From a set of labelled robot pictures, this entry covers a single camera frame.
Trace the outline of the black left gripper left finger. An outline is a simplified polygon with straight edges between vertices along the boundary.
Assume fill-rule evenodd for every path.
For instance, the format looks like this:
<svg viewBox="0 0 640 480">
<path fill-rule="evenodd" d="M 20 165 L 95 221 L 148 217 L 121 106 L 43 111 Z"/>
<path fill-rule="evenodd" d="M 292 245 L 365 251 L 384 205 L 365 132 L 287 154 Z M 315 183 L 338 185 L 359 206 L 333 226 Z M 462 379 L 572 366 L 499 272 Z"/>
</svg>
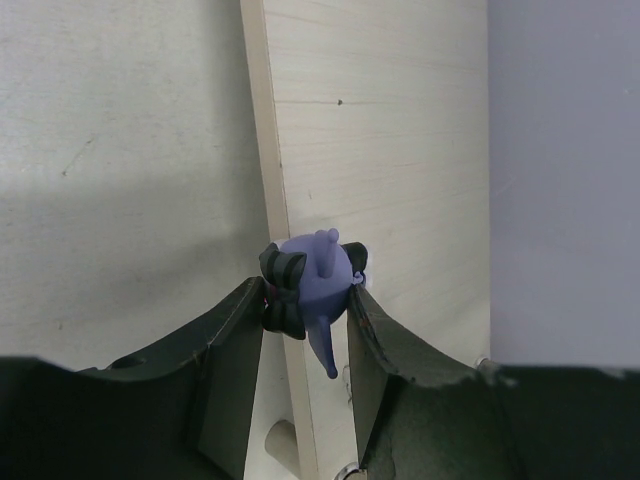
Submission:
<svg viewBox="0 0 640 480">
<path fill-rule="evenodd" d="M 5 479 L 240 479 L 260 361 L 263 284 L 104 369 L 1 360 Z"/>
</svg>

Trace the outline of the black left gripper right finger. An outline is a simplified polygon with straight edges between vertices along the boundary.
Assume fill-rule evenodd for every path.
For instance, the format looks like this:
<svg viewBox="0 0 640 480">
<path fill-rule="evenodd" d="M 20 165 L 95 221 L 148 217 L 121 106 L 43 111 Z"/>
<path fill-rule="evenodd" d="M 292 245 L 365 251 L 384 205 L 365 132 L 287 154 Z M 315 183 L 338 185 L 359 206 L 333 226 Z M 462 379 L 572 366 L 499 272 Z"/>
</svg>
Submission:
<svg viewBox="0 0 640 480">
<path fill-rule="evenodd" d="M 635 479 L 639 374 L 467 366 L 351 290 L 358 462 L 371 479 Z"/>
</svg>

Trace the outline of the purple figurine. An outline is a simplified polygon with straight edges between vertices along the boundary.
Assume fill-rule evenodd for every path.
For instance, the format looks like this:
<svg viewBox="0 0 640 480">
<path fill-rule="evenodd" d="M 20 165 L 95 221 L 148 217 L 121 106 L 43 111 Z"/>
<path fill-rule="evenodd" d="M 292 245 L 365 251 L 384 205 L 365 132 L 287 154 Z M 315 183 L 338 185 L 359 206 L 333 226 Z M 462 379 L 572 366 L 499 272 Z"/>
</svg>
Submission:
<svg viewBox="0 0 640 480">
<path fill-rule="evenodd" d="M 368 257 L 362 243 L 342 244 L 335 228 L 272 242 L 259 255 L 263 328 L 307 339 L 331 379 L 338 376 L 331 325 L 346 311 L 350 290 L 366 284 Z"/>
</svg>

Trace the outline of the white two-tier shelf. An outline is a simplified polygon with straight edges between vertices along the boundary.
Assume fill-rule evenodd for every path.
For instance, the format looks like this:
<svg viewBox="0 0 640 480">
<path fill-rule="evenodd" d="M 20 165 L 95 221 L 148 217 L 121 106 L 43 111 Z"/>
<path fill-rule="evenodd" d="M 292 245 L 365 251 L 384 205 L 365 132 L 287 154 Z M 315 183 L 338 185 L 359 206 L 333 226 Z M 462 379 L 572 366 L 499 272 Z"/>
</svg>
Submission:
<svg viewBox="0 0 640 480">
<path fill-rule="evenodd" d="M 241 5 L 269 234 L 336 228 L 394 319 L 490 353 L 488 5 Z"/>
</svg>

